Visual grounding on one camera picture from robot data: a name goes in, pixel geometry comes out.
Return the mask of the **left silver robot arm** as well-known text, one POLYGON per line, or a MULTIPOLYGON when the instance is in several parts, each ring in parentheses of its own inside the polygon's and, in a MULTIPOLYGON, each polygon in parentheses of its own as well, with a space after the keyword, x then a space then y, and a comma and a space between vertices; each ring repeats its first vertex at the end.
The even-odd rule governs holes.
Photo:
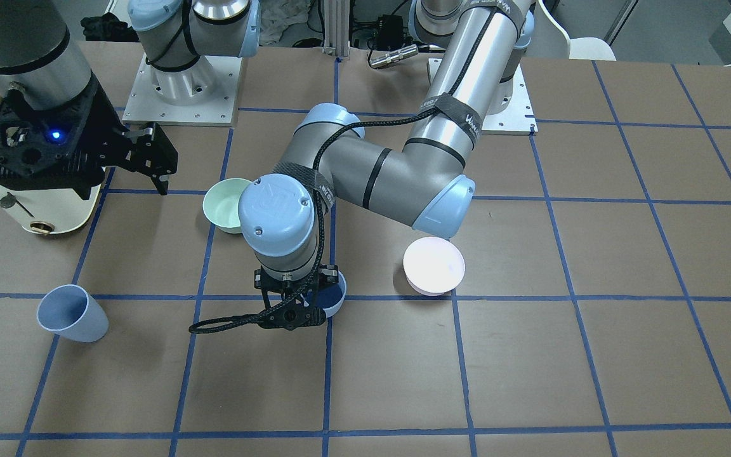
POLYGON ((190 332, 324 324, 345 297, 338 267, 323 262, 325 220, 339 199, 436 237, 454 236, 475 193, 465 164, 531 36, 533 5, 414 2, 410 27, 425 43, 445 47, 418 112, 363 122, 337 104, 314 107, 272 172, 253 180, 238 205, 244 240, 260 263, 254 286, 264 309, 208 319, 190 332))

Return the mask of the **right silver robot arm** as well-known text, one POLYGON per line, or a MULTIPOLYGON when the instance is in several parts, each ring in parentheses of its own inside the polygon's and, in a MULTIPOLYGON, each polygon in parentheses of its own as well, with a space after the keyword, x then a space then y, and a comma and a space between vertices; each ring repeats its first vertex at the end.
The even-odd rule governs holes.
MULTIPOLYGON (((214 89, 208 58, 256 54, 258 1, 131 1, 128 21, 82 18, 91 43, 140 43, 152 88, 170 104, 214 89)), ((89 199, 106 167, 166 195, 179 154, 157 122, 131 130, 52 1, 0 1, 0 186, 72 190, 89 199)))

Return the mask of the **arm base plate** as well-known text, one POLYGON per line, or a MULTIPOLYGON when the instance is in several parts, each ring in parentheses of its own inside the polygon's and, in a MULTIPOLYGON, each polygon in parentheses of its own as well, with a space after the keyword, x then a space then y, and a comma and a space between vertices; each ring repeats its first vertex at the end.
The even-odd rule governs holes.
POLYGON ((163 72, 142 60, 122 121, 232 127, 243 63, 243 58, 201 56, 191 69, 163 72))
POLYGON ((537 132, 536 117, 522 69, 515 69, 513 79, 499 84, 484 116, 482 133, 529 135, 537 132))

